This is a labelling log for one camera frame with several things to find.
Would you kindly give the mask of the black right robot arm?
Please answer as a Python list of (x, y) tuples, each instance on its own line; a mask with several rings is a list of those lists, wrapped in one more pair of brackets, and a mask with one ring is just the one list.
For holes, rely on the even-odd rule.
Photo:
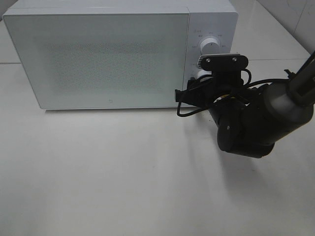
[(209, 111), (220, 150), (252, 158), (268, 155), (275, 142), (308, 123), (315, 105), (315, 57), (285, 79), (242, 79), (248, 58), (241, 54), (201, 55), (204, 75), (190, 78), (175, 101)]

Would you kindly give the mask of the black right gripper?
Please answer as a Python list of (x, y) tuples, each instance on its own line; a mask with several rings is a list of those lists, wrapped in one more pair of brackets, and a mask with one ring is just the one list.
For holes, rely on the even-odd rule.
[(187, 90), (175, 90), (175, 102), (198, 108), (211, 105), (218, 97), (230, 94), (244, 84), (242, 71), (212, 72), (212, 77), (189, 80)]

